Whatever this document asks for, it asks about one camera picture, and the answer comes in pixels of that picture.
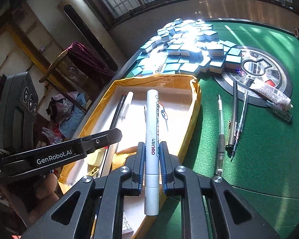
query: pile of mahjong tiles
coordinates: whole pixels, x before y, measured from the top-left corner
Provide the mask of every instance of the pile of mahjong tiles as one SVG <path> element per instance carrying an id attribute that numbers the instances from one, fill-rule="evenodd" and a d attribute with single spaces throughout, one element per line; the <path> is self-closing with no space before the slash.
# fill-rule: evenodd
<path id="1" fill-rule="evenodd" d="M 176 19 L 157 30 L 140 51 L 134 76 L 222 73 L 224 68 L 240 70 L 242 61 L 237 45 L 220 40 L 213 25 L 203 20 Z"/>

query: blue gripper pad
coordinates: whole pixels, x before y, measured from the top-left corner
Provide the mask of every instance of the blue gripper pad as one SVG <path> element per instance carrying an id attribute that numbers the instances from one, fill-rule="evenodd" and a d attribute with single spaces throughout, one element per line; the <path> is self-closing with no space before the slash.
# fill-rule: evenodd
<path id="1" fill-rule="evenodd" d="M 141 193 L 143 188 L 143 179 L 144 179 L 144 164 L 145 164 L 145 143 L 142 147 L 142 155 L 141 155 L 141 164 L 140 164 L 140 172 L 139 172 L 139 181 L 138 181 L 138 190 Z"/>
<path id="2" fill-rule="evenodd" d="M 160 162 L 160 169 L 161 169 L 161 175 L 162 175 L 162 187 L 163 187 L 163 193 L 166 194 L 167 191 L 167 171 L 165 166 L 165 157 L 162 149 L 162 144 L 159 145 L 159 162 Z"/>

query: red button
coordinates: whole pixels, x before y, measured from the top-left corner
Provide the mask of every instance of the red button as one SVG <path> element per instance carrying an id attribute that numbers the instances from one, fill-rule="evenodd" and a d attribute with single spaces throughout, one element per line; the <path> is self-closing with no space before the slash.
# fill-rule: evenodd
<path id="1" fill-rule="evenodd" d="M 273 81 L 271 81 L 270 79 L 268 81 L 265 81 L 266 84 L 271 85 L 272 87 L 275 87 L 276 85 L 274 84 Z"/>

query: screw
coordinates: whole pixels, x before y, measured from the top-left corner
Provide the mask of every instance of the screw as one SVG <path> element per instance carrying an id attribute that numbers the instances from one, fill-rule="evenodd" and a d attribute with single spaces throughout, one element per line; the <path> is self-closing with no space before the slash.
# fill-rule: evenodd
<path id="1" fill-rule="evenodd" d="M 129 171 L 129 167 L 128 166 L 122 166 L 120 168 L 120 172 L 128 172 Z"/>
<path id="2" fill-rule="evenodd" d="M 222 177 L 220 177 L 220 176 L 214 176 L 213 177 L 213 181 L 217 182 L 217 183 L 221 183 L 222 182 Z"/>
<path id="3" fill-rule="evenodd" d="M 91 180 L 92 180 L 92 176 L 89 176 L 89 175 L 83 176 L 83 178 L 82 178 L 82 181 L 84 183 L 89 183 Z"/>
<path id="4" fill-rule="evenodd" d="M 182 165 L 179 165 L 179 166 L 176 167 L 176 171 L 178 171 L 178 172 L 185 172 L 186 171 L 186 167 L 182 166 Z"/>

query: triangular cutout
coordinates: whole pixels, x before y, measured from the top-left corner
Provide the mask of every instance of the triangular cutout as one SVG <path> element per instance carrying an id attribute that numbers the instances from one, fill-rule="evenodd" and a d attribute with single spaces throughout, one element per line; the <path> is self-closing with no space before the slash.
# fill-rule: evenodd
<path id="1" fill-rule="evenodd" d="M 251 214 L 238 202 L 238 200 L 229 192 L 224 192 L 229 210 L 236 225 L 251 220 Z"/>
<path id="2" fill-rule="evenodd" d="M 51 219 L 65 226 L 68 225 L 80 194 L 79 191 L 75 191 L 56 211 L 53 212 Z"/>

